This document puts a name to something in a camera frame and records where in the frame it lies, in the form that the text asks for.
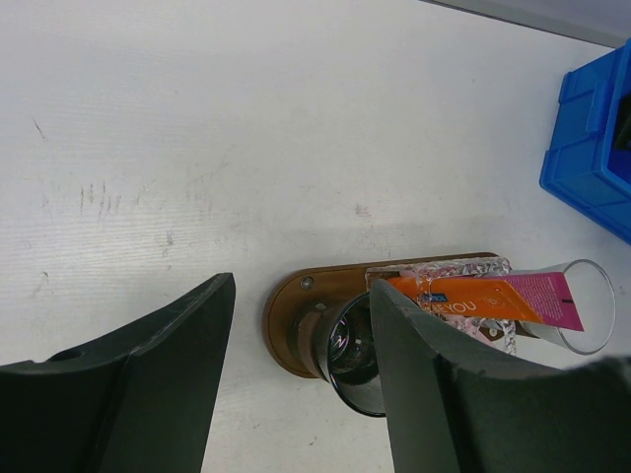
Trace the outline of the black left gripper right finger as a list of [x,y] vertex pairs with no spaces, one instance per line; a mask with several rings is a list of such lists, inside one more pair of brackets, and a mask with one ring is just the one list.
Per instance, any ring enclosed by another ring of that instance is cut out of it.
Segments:
[[385,281],[371,316],[398,472],[626,472],[630,361],[557,370],[491,348]]

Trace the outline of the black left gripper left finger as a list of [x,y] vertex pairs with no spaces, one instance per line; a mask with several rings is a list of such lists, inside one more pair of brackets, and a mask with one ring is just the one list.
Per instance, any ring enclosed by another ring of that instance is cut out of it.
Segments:
[[197,472],[236,299],[232,274],[43,362],[1,369],[5,472]]

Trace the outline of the dark glass cup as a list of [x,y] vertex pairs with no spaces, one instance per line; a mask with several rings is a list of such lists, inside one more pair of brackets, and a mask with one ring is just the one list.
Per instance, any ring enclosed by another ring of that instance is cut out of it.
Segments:
[[550,275],[560,272],[576,308],[583,330],[524,322],[534,337],[586,356],[600,351],[610,339],[616,318],[615,294],[606,272],[589,259],[578,259],[535,271]]
[[287,339],[290,353],[350,409],[371,418],[386,415],[368,292],[307,304],[289,325]]

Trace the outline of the magenta toothpaste tube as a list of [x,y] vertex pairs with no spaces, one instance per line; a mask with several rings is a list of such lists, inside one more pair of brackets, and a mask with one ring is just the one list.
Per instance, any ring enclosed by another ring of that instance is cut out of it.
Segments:
[[574,298],[563,272],[509,274],[508,282],[538,317],[541,324],[584,331]]

